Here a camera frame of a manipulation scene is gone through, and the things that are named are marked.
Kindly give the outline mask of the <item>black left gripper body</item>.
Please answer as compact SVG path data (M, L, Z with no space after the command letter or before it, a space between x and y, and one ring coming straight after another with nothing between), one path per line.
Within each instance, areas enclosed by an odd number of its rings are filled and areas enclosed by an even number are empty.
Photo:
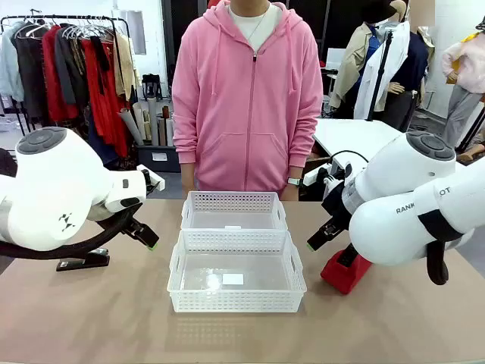
M131 217L124 228L124 233L130 237L144 237L146 224Z

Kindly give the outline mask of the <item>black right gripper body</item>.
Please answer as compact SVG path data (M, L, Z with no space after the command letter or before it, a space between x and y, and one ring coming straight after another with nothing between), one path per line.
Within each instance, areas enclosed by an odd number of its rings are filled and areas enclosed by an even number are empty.
M340 181L332 188L327 188L324 194L322 207L331 216L331 219L324 225L326 228L332 227L334 230L347 230L352 214L343 204L344 182Z

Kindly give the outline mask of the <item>person's right hand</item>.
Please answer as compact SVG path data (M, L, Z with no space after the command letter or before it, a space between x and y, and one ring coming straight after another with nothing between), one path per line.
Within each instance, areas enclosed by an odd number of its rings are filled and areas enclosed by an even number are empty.
M195 180L195 165L193 163L184 163L180 165L181 169L181 182L185 195L189 192L197 190Z

